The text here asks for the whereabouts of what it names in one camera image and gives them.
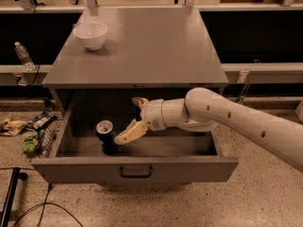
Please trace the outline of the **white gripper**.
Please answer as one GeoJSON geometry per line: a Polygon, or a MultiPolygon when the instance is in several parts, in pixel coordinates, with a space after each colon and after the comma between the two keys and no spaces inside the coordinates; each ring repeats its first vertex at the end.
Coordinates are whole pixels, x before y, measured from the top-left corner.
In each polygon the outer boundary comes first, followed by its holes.
{"type": "Polygon", "coordinates": [[[163,99],[148,101],[145,97],[135,96],[132,98],[132,103],[141,109],[142,120],[133,119],[129,126],[115,137],[114,142],[117,145],[125,145],[142,137],[148,129],[162,131],[165,128],[162,117],[163,99]]]}

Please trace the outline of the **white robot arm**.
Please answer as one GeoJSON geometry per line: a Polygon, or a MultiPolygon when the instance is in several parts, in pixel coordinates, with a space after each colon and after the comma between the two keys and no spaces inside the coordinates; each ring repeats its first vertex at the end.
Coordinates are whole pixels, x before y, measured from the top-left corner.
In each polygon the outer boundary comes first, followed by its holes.
{"type": "Polygon", "coordinates": [[[184,131],[211,131],[218,124],[236,131],[280,160],[303,170],[303,125],[232,102],[206,88],[194,88],[184,98],[148,100],[134,97],[140,109],[115,137],[118,145],[128,144],[147,131],[178,128],[184,131]]]}

